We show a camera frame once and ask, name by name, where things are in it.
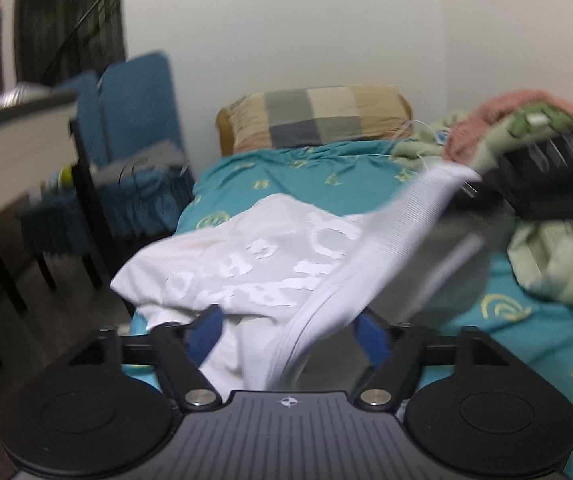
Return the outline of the blue covered chair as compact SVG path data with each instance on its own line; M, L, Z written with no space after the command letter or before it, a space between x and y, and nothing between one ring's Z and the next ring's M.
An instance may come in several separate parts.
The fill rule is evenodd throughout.
M78 129L91 175L160 141L171 140L183 151L172 72L162 52L114 63L101 75L87 70L56 88L77 92ZM188 162L183 170L152 169L96 186L120 251L127 254L172 233L193 198L193 185ZM81 258L92 286L101 288L74 188L52 193L47 185L17 217L25 246L50 289L56 284L46 263L49 256Z

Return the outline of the white desk with black legs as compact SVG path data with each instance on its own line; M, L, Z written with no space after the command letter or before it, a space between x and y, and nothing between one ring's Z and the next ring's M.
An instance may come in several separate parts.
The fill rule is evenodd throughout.
M74 90L50 92L0 110L0 212L47 180L55 170L72 167L74 188L87 228L106 226L77 123ZM0 282L15 312L27 306L0 252Z

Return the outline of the plush toy on chair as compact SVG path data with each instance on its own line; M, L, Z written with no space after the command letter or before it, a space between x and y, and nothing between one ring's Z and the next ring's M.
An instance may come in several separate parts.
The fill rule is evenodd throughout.
M65 166L48 180L48 189L52 193L71 190L74 187L73 167Z

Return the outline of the light green blanket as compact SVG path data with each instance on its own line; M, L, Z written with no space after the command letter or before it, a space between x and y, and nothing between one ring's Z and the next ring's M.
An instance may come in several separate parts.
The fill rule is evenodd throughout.
M442 159L449 131L467 113L454 112L434 126L418 128L396 143L390 159L419 170ZM545 103L520 108L484 134L465 165L480 174L497 166L498 157L529 142L544 141L573 128L573 118ZM518 284L527 292L573 307L573 221L521 222L512 235L508 258Z

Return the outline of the dark window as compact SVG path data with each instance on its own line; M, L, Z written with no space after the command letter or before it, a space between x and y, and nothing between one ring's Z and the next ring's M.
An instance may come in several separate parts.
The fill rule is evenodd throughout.
M122 0L15 0L19 81L48 87L126 58Z

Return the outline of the pink fluffy blanket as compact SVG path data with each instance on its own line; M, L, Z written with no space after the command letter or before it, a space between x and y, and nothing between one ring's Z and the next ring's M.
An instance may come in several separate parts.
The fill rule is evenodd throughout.
M494 96L459 120L445 144L443 159L466 164L471 162L477 144L486 131L526 105L545 103L573 118L573 103L541 89L517 89Z

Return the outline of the white t-shirt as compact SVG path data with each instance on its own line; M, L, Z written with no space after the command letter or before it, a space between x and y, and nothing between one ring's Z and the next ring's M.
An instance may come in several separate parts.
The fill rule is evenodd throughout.
M477 173L438 162L367 214L336 216L273 194L219 226L165 238L112 281L149 327L189 323L210 306L224 327L201 371L222 396L349 377L349 325L367 308L389 321L443 324L436 292L475 258L480 231L446 234L448 202Z

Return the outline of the plaid pillow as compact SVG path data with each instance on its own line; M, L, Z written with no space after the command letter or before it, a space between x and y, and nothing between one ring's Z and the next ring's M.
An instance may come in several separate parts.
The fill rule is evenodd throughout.
M413 108L390 84L251 93L216 116L220 151L231 156L270 148L391 140Z

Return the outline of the teal patterned bed sheet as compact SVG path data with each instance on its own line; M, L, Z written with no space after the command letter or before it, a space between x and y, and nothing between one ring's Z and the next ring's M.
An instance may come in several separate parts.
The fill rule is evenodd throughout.
M384 205L422 171L442 162L431 158L419 170L390 159L383 141L333 143L318 148L260 150L223 159L195 185L194 197L172 236L219 226L273 194L285 194L336 216L367 214ZM573 403L573 307L527 292L518 284L507 249L516 228L473 216L446 220L446 234L480 231L484 245L436 292L437 302L457 313L436 326L447 333L473 325L491 335ZM130 330L141 335L149 327L137 312ZM333 380L316 375L307 362L296 386L344 387L355 382L366 359L355 344L356 360L349 377ZM565 468L573 478L573 453Z

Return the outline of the grey cloth on chair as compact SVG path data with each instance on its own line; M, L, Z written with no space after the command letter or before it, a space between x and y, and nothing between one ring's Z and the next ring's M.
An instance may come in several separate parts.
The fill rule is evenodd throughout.
M188 166L187 156L171 140L147 146L126 158L116 159L92 174L96 186L117 182L120 178L152 169L180 169Z

